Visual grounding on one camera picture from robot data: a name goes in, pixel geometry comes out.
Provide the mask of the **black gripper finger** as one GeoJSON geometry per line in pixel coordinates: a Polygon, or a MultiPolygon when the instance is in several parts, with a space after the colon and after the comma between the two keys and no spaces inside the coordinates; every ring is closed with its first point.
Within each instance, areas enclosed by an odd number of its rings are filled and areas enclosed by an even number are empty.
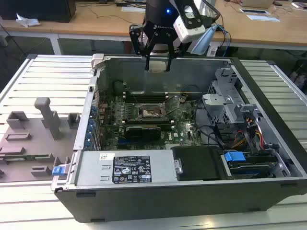
{"type": "Polygon", "coordinates": [[[187,52],[187,50],[190,46],[190,42],[180,43],[179,48],[178,48],[178,52],[177,52],[177,51],[174,50],[173,41],[174,40],[173,40],[171,35],[166,36],[166,44],[168,46],[168,51],[169,51],[168,62],[167,62],[166,70],[165,70],[166,72],[170,71],[172,60],[175,59],[175,58],[183,56],[187,52]]]}
{"type": "Polygon", "coordinates": [[[159,38],[156,24],[131,24],[129,27],[129,35],[135,53],[146,58],[145,70],[149,70],[150,55],[154,46],[158,44],[159,38]]]}

